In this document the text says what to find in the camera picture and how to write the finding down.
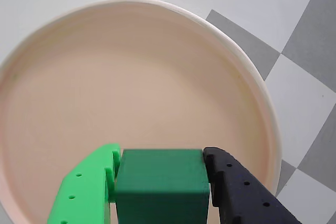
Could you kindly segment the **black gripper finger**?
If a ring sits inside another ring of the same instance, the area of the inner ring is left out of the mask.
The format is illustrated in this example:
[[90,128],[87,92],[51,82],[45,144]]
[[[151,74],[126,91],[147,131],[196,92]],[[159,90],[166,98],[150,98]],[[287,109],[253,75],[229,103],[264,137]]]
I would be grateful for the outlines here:
[[203,159],[220,223],[300,222],[230,153],[206,147]]

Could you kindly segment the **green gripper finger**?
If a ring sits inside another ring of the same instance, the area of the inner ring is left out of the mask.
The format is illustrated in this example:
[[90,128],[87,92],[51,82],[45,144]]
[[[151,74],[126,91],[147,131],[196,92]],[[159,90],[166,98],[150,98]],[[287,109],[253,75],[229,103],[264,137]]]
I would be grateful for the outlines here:
[[48,223],[110,223],[119,144],[106,144],[84,158],[62,180]]

